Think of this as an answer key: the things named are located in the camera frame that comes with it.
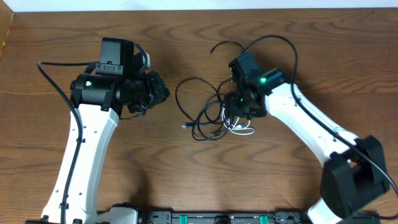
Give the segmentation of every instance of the wood surface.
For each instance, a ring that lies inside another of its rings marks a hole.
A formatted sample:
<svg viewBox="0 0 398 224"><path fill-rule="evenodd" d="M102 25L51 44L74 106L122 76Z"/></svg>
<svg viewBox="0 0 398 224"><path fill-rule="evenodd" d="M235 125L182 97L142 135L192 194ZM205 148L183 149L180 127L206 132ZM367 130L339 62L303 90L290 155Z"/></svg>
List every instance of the wood surface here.
<svg viewBox="0 0 398 224"><path fill-rule="evenodd" d="M6 45L6 39L10 30L12 17L14 13L8 6L0 0L0 58L2 50Z"/></svg>
<svg viewBox="0 0 398 224"><path fill-rule="evenodd" d="M133 40L149 52L151 69L160 72L171 97L145 118L119 122L98 210L119 202L174 210L311 207L320 198L322 168L276 118L254 119L253 135L217 142L196 142L181 128L188 120L175 102L177 84L200 77L218 85L229 78L228 63L240 50L226 44L209 55L212 46L228 39L246 45L265 34L296 45L302 92L342 127L377 137L398 180L397 9L18 13L0 60L0 223L40 218L68 138L70 112L36 63L98 60L105 36ZM292 71L293 53L279 40L251 51L265 69ZM84 71L45 69L67 93ZM213 94L200 83L187 83L179 93L192 116ZM397 202L389 192L367 208L392 215Z"/></svg>

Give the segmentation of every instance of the wooden table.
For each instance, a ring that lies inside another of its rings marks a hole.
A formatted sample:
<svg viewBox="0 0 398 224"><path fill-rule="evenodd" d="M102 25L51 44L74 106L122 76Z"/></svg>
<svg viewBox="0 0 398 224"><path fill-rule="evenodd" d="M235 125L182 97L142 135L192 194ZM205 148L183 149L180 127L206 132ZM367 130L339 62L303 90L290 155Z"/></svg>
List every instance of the wooden table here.
<svg viewBox="0 0 398 224"><path fill-rule="evenodd" d="M346 129L377 137L398 180L396 9L17 13L0 59L0 222L40 217L68 138L70 112L36 63L98 60L104 36L140 43L171 97L143 119L119 122L98 210L119 202L174 210L308 209L320 198L321 166L276 118L254 119L253 135L217 142L196 142L181 128L188 120L175 102L177 84L200 77L218 85L229 78L228 63L240 50L226 44L209 55L212 46L228 39L246 45L265 34L297 46L303 93ZM279 40L251 51L265 69L292 71L293 53ZM45 69L67 93L84 70ZM213 94L200 83L179 93L192 116ZM392 215L397 199L390 191L368 208Z"/></svg>

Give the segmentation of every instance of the white cable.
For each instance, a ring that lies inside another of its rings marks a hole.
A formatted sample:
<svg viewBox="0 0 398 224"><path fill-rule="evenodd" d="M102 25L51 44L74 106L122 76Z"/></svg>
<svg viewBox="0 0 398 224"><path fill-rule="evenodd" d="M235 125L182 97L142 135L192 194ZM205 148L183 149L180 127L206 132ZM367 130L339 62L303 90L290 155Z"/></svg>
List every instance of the white cable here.
<svg viewBox="0 0 398 224"><path fill-rule="evenodd" d="M230 121L229 119L226 119L226 118L225 118L225 113L224 113L224 112L225 112L225 108L223 108L223 112L222 112L222 114L221 114L221 119L224 121L224 126L225 126L226 128L228 128L233 134L245 136L245 135L253 134L253 133L255 132L254 128L249 128L249 125L250 125L250 123L251 123L250 120L248 121L248 124L247 124L247 125L239 124L239 125L237 126L237 123L238 123L238 121L239 121L239 118L237 118L237 120L235 121L234 124L231 124L231 121ZM247 130L250 130L250 132L249 132L249 133L240 133L240 132L239 132L239 131L247 131Z"/></svg>

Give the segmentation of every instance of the white wall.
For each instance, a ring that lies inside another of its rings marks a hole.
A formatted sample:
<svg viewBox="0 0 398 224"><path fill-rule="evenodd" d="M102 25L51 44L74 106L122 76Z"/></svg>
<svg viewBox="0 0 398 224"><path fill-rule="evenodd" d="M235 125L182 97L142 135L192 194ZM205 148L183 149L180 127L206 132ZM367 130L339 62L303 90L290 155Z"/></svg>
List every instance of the white wall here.
<svg viewBox="0 0 398 224"><path fill-rule="evenodd" d="M14 12L398 7L398 0L3 0Z"/></svg>

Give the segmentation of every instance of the wooden tabletop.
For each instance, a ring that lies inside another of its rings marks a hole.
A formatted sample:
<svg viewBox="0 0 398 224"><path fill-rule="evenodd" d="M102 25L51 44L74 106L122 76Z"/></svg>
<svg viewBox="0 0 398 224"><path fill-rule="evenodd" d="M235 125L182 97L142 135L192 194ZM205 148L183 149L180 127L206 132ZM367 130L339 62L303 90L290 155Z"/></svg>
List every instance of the wooden tabletop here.
<svg viewBox="0 0 398 224"><path fill-rule="evenodd" d="M0 222L40 218L57 180L70 112L39 73L39 60L99 60L102 37L133 40L151 56L170 89L165 103L134 121L120 121L99 183L98 210L112 204L174 210L306 210L319 198L322 168L311 150L282 122L253 119L256 132L197 142L181 125L188 119L175 87L189 77L218 85L230 76L233 45L265 35L289 38L299 54L298 85L342 127L384 146L398 181L398 13L396 9L142 11L17 13L0 59ZM251 51L265 69L292 71L294 55L279 40ZM69 94L81 67L46 67ZM227 84L223 91L234 90ZM179 90L192 116L212 90L187 83ZM397 210L392 191L368 206Z"/></svg>

